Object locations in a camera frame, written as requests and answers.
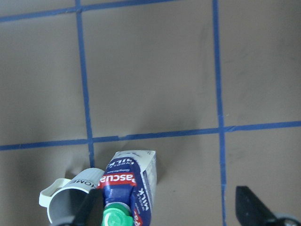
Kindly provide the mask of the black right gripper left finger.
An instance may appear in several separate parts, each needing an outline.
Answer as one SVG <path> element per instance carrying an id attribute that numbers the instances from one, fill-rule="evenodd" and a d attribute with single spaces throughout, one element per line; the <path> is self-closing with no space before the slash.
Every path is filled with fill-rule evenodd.
<path id="1" fill-rule="evenodd" d="M 73 226 L 101 226 L 104 212 L 102 189 L 92 189 L 76 213 Z"/>

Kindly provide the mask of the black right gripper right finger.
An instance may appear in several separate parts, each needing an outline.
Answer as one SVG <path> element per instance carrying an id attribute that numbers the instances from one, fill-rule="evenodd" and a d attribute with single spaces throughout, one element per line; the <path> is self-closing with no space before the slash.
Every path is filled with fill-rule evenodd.
<path id="1" fill-rule="evenodd" d="M 277 217 L 247 186 L 237 186 L 235 213 L 241 226 L 277 226 Z"/>

